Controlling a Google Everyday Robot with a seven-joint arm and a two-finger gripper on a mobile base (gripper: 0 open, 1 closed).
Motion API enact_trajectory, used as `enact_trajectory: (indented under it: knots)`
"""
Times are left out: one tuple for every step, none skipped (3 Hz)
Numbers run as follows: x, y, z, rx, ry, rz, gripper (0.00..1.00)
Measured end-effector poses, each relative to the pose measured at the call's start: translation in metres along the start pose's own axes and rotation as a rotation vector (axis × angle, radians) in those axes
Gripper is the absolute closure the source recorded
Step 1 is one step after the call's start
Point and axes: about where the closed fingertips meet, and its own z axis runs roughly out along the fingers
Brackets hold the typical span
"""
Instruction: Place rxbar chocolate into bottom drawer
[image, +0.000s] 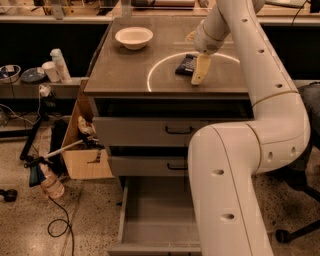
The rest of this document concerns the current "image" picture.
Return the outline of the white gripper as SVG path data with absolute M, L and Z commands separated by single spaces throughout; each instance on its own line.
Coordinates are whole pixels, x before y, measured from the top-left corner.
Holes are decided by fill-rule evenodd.
M 190 32 L 185 40 L 194 41 L 194 48 L 199 53 L 194 61 L 194 72 L 191 79 L 192 85 L 200 85 L 207 75 L 210 68 L 211 57 L 223 45 L 225 38 L 229 35 L 230 30 L 224 20 L 209 21 L 204 19 L 200 22 L 197 29 Z

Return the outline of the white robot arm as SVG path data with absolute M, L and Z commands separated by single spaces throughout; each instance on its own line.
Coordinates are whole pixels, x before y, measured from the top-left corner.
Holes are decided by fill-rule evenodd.
M 265 0 L 216 0 L 194 39 L 212 54 L 233 39 L 254 117 L 193 136 L 188 172 L 202 256 L 273 256 L 251 177 L 306 149 L 309 119 L 295 84 L 256 17 Z

